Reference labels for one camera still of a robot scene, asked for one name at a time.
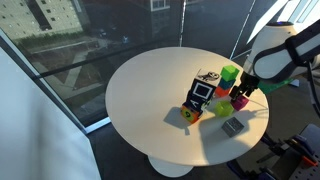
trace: blue block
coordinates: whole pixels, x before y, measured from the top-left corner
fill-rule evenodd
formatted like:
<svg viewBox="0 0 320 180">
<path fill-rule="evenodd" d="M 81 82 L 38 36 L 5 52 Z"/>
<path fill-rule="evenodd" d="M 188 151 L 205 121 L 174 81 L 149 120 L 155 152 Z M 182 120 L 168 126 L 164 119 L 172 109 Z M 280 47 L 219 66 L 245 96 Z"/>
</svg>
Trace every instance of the blue block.
<svg viewBox="0 0 320 180">
<path fill-rule="evenodd" d="M 233 84 L 236 82 L 235 79 L 230 81 L 225 81 L 223 78 L 221 78 L 219 85 L 223 90 L 227 90 L 233 86 Z"/>
</svg>

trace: red block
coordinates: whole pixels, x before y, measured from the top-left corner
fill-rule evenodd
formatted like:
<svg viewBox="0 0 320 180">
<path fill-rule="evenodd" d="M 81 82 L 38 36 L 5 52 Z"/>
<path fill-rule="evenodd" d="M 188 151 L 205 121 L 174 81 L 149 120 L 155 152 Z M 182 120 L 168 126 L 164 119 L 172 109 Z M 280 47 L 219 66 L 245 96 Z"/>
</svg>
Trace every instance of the red block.
<svg viewBox="0 0 320 180">
<path fill-rule="evenodd" d="M 214 91 L 214 94 L 215 94 L 216 96 L 218 96 L 218 97 L 224 97 L 224 96 L 226 96 L 226 95 L 229 94 L 230 89 L 231 89 L 231 88 L 229 88 L 229 89 L 223 89 L 223 88 L 221 88 L 220 86 L 218 86 L 218 87 L 216 88 L 216 90 Z"/>
<path fill-rule="evenodd" d="M 235 110 L 240 111 L 242 108 L 244 108 L 247 105 L 248 102 L 249 102 L 249 99 L 240 95 L 235 102 L 231 102 L 231 105 Z"/>
</svg>

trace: building window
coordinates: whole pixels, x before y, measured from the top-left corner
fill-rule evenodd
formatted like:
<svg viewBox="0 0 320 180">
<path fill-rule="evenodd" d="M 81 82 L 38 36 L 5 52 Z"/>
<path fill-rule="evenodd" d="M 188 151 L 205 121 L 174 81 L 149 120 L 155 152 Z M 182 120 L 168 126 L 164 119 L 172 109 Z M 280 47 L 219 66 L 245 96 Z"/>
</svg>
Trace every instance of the building window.
<svg viewBox="0 0 320 180">
<path fill-rule="evenodd" d="M 153 0 L 153 9 L 163 8 L 164 7 L 164 0 Z"/>
</svg>

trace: gray object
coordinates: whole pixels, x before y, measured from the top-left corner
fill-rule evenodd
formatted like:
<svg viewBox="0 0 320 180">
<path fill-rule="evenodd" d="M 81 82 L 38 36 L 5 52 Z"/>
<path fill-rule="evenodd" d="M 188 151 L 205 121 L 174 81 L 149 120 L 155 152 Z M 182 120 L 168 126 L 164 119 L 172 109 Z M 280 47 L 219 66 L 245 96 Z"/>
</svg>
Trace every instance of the gray object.
<svg viewBox="0 0 320 180">
<path fill-rule="evenodd" d="M 228 134 L 229 137 L 237 135 L 243 128 L 244 126 L 235 117 L 228 119 L 222 125 L 222 129 Z"/>
<path fill-rule="evenodd" d="M 316 166 L 306 166 L 304 162 L 300 162 L 298 167 L 292 173 L 290 180 L 319 180 L 320 179 L 320 128 L 309 124 L 301 133 L 302 136 L 306 137 L 310 147 L 315 151 L 314 157 L 318 160 Z"/>
</svg>

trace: pink block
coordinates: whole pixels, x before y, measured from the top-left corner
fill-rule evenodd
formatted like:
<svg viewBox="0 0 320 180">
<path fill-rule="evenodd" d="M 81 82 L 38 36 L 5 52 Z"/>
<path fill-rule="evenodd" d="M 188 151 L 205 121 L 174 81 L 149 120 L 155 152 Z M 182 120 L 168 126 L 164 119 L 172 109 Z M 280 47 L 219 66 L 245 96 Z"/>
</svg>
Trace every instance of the pink block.
<svg viewBox="0 0 320 180">
<path fill-rule="evenodd" d="M 231 102 L 231 105 L 235 110 L 240 111 L 242 108 L 244 108 L 247 105 L 248 102 L 249 102 L 249 99 L 240 95 L 235 102 Z"/>
</svg>

